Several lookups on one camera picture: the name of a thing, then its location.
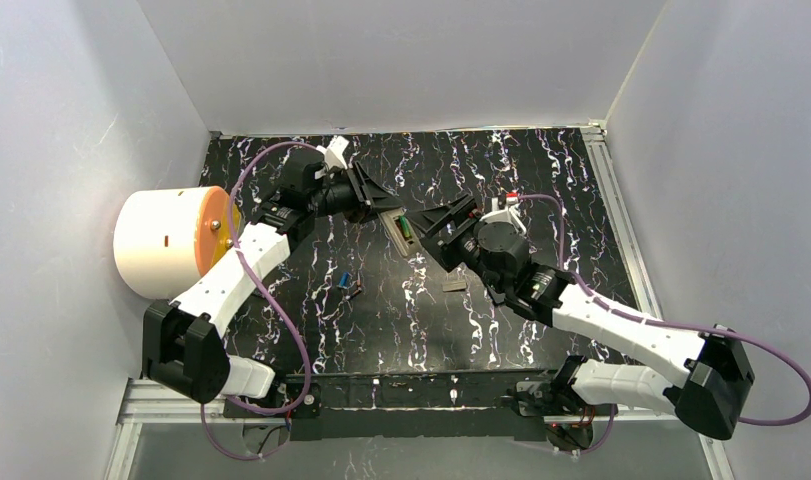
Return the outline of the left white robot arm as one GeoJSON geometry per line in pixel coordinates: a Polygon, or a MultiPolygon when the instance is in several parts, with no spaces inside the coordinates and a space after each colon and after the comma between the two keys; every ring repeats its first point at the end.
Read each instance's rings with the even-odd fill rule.
{"type": "Polygon", "coordinates": [[[143,375],[207,404],[263,399],[275,371],[252,358],[230,355],[223,338],[253,292],[272,296],[263,279],[309,236],[320,217],[353,223],[399,212],[401,201],[374,181],[360,163],[297,143],[243,232],[229,231],[229,251],[193,286],[171,300],[153,302],[144,315],[143,375]]]}

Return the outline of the grey battery cover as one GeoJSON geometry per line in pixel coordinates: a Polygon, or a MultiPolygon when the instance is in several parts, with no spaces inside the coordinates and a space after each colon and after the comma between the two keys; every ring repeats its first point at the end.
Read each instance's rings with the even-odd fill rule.
{"type": "Polygon", "coordinates": [[[466,280],[447,281],[442,283],[441,288],[445,293],[460,292],[468,288],[468,283],[466,280]]]}

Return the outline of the white remote control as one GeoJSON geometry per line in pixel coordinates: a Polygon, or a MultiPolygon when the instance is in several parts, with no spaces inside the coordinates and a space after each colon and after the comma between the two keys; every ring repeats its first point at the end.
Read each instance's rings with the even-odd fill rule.
{"type": "Polygon", "coordinates": [[[403,208],[397,208],[394,210],[387,210],[381,212],[379,214],[379,219],[385,231],[388,235],[388,238],[396,248],[396,251],[399,253],[400,256],[403,258],[409,258],[415,255],[418,250],[420,249],[419,240],[416,238],[413,229],[411,228],[413,238],[410,242],[407,242],[398,227],[396,219],[399,216],[405,216],[405,211],[403,208]]]}

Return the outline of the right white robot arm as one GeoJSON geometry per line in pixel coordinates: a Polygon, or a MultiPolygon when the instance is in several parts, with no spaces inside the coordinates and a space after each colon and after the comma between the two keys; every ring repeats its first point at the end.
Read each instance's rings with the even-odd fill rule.
{"type": "Polygon", "coordinates": [[[515,193],[496,197],[488,212],[463,195],[406,214],[403,231],[446,271],[465,265],[492,303],[528,321],[582,335],[634,359],[607,364],[566,359],[544,387],[517,393],[518,409],[577,409],[604,404],[673,415],[717,440],[732,438],[755,376],[733,331],[681,330],[598,295],[579,277],[532,253],[515,193]]]}

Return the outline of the green battery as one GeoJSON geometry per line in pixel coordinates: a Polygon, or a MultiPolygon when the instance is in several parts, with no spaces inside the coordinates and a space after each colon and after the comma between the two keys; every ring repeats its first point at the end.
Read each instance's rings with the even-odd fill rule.
{"type": "Polygon", "coordinates": [[[410,242],[412,240],[412,238],[413,238],[413,234],[412,234],[412,231],[411,231],[411,228],[410,228],[410,225],[408,223],[407,218],[405,216],[399,216],[396,219],[396,222],[398,224],[398,227],[399,227],[399,229],[401,231],[401,234],[402,234],[403,238],[407,242],[410,242]]]}

